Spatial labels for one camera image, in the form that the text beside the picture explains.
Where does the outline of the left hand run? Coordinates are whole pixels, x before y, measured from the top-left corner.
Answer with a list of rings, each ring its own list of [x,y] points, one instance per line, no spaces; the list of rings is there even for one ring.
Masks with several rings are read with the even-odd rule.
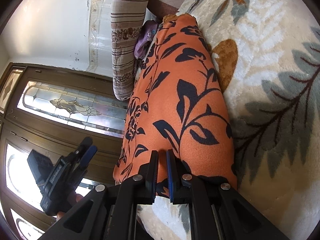
[[[74,205],[77,202],[79,202],[80,200],[82,200],[82,198],[83,198],[82,195],[80,195],[78,193],[74,193],[74,194],[70,195],[69,202]],[[59,211],[57,213],[56,221],[60,220],[64,215],[65,215],[65,213],[63,211]]]

